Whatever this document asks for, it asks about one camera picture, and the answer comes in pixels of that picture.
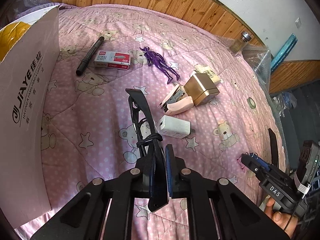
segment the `purple figurine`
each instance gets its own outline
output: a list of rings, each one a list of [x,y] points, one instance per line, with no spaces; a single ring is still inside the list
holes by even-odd
[[[154,64],[157,69],[159,69],[163,74],[165,74],[168,77],[167,84],[169,84],[173,79],[172,76],[169,75],[167,70],[170,70],[173,74],[175,74],[175,76],[177,77],[177,80],[179,80],[180,75],[173,68],[167,66],[164,58],[159,53],[150,51],[149,47],[143,47],[143,49],[142,48],[140,49],[145,52],[144,55],[147,58],[148,65],[151,66],[152,64]]]

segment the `black marker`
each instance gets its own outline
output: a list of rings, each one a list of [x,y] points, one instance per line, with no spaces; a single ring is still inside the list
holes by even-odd
[[[100,37],[96,43],[92,46],[92,48],[89,50],[88,54],[84,57],[84,59],[81,61],[79,67],[76,70],[77,76],[81,76],[84,72],[84,70],[87,68],[89,60],[91,59],[92,55],[95,53],[97,48],[101,45],[101,43],[104,41],[104,37]]]

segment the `metal screw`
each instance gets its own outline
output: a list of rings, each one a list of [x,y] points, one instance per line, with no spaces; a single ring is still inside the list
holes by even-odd
[[[95,178],[92,180],[93,185],[100,185],[102,183],[102,179],[101,178]]]
[[[131,173],[132,175],[137,175],[137,174],[140,173],[140,170],[139,170],[138,168],[133,168],[133,169],[131,169],[130,173]]]
[[[184,168],[184,169],[181,170],[181,173],[182,173],[183,175],[189,175],[189,174],[191,173],[191,170],[190,170],[190,169],[187,169],[187,168]]]
[[[229,180],[227,180],[226,178],[221,178],[219,179],[219,183],[225,186],[229,184]]]

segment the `glass jar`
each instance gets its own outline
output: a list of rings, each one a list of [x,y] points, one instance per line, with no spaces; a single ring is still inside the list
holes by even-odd
[[[246,31],[243,31],[240,38],[235,39],[235,42],[229,47],[231,54],[236,56],[250,40],[250,35]]]

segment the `white paper bag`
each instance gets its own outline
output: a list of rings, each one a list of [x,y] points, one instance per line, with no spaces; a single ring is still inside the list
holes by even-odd
[[[13,228],[51,209],[40,138],[44,97],[59,55],[58,8],[33,14],[41,18],[0,63],[0,207]]]

